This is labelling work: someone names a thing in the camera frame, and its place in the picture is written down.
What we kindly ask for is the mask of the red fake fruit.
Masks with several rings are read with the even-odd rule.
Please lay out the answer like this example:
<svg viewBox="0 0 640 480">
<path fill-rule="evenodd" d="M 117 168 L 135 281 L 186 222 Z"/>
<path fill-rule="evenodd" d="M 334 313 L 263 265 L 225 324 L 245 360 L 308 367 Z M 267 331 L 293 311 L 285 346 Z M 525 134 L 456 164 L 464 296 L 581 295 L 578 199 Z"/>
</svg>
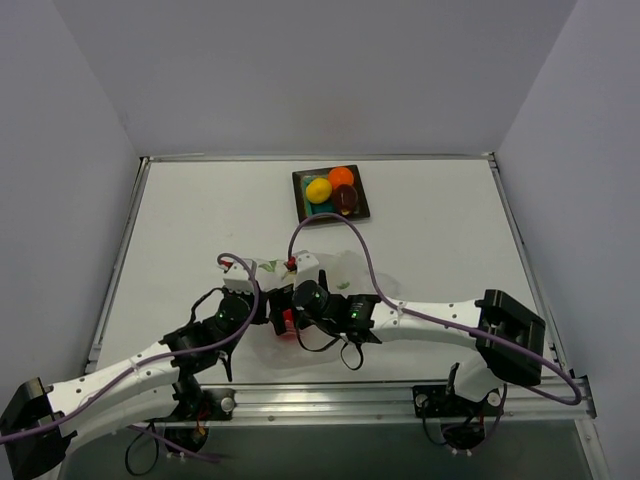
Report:
<svg viewBox="0 0 640 480">
<path fill-rule="evenodd" d="M 282 332 L 279 335 L 281 340 L 294 340 L 296 337 L 295 316 L 292 309 L 282 312 Z"/>
</svg>

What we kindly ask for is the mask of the dark red fake plum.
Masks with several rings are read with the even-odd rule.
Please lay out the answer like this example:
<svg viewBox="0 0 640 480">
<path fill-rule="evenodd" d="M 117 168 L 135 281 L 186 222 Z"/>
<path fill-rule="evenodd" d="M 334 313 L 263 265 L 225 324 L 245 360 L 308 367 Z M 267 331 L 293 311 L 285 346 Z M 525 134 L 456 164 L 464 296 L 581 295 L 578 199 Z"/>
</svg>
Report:
<svg viewBox="0 0 640 480">
<path fill-rule="evenodd" d="M 358 192 L 354 186 L 340 186 L 334 189 L 331 195 L 335 212 L 343 216 L 348 216 L 355 212 L 358 199 Z"/>
</svg>

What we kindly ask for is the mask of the translucent printed plastic bag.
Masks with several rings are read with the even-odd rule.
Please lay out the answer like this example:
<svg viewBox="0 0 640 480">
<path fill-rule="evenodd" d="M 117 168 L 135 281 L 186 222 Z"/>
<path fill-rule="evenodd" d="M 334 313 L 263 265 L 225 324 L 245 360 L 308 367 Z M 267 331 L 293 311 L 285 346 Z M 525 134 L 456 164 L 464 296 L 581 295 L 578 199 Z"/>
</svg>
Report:
<svg viewBox="0 0 640 480">
<path fill-rule="evenodd" d="M 268 325 L 248 330 L 248 349 L 275 370 L 333 362 L 329 350 L 343 343 L 352 304 L 376 293 L 365 258 L 353 251 L 301 251 L 295 261 L 293 270 L 284 261 L 261 261 L 256 275 L 267 296 L 256 318 Z"/>
</svg>

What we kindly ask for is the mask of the yellow fake lemon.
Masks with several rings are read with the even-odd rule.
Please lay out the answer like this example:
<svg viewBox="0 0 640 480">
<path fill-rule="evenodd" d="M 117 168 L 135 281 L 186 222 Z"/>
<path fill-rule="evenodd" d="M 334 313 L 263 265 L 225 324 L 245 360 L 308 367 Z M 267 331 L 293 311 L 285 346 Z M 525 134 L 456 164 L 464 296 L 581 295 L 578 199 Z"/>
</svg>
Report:
<svg viewBox="0 0 640 480">
<path fill-rule="evenodd" d="M 332 192 L 331 182 L 326 178 L 317 177 L 307 185 L 305 196 L 311 204 L 322 204 L 331 197 Z"/>
</svg>

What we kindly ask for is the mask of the orange fake fruit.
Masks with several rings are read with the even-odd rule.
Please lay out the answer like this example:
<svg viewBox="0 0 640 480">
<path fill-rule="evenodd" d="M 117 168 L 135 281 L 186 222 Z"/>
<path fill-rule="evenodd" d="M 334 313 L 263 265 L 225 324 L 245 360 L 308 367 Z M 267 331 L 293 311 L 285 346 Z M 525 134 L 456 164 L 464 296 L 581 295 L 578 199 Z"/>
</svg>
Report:
<svg viewBox="0 0 640 480">
<path fill-rule="evenodd" d="M 353 186 L 355 177 L 353 172 L 346 166 L 332 168 L 327 174 L 327 180 L 334 189 L 347 185 Z"/>
</svg>

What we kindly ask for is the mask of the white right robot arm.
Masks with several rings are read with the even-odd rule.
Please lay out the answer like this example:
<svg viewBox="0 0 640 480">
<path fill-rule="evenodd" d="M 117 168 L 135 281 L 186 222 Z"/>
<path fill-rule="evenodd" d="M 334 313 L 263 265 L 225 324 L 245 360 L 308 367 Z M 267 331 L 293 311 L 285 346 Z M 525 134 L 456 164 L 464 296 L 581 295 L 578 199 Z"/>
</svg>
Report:
<svg viewBox="0 0 640 480">
<path fill-rule="evenodd" d="M 333 343 L 356 349 L 422 341 L 473 351 L 473 357 L 452 366 L 443 390 L 455 412 L 469 411 L 504 383 L 535 387 L 541 382 L 546 323 L 501 290 L 488 289 L 478 300 L 420 303 L 334 294 L 307 279 L 271 291 L 269 308 L 272 320 L 289 321 L 296 332 L 314 326 Z"/>
</svg>

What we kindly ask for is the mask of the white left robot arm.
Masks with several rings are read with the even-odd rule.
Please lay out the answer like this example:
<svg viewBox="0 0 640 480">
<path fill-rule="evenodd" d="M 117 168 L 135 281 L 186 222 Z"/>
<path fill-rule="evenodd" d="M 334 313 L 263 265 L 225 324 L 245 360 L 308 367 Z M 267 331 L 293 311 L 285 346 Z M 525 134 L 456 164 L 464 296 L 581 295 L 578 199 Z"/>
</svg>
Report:
<svg viewBox="0 0 640 480">
<path fill-rule="evenodd" d="M 265 320 L 266 293 L 222 293 L 214 315 L 190 318 L 128 359 L 64 382 L 22 383 L 1 415 L 13 478 L 37 479 L 82 442 L 131 424 L 194 417 L 204 396 L 196 375 L 218 364 L 229 369 L 247 328 Z"/>
</svg>

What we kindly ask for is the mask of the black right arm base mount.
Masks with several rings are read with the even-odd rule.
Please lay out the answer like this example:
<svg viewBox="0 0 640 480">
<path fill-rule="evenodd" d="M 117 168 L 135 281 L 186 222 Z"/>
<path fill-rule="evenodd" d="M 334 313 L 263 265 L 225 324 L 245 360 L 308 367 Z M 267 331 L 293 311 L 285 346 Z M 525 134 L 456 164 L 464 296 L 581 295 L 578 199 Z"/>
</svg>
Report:
<svg viewBox="0 0 640 480">
<path fill-rule="evenodd" d="M 429 443 L 453 456 L 471 457 L 496 431 L 506 403 L 508 387 L 491 389 L 477 402 L 456 394 L 454 380 L 460 363 L 449 372 L 446 384 L 412 388 L 415 416 Z"/>
</svg>

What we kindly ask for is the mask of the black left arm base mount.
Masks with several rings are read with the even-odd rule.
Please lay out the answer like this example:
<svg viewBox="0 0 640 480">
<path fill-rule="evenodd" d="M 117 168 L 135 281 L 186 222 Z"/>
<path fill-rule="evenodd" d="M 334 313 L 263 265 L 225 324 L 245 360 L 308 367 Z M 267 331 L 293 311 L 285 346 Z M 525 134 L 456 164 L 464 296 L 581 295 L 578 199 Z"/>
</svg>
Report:
<svg viewBox="0 0 640 480">
<path fill-rule="evenodd" d="M 236 391 L 228 387 L 203 389 L 194 378 L 181 380 L 173 387 L 173 398 L 178 405 L 165 420 L 192 423 L 192 426 L 165 427 L 164 438 L 197 452 L 208 439 L 209 430 L 204 426 L 205 422 L 232 419 Z"/>
</svg>

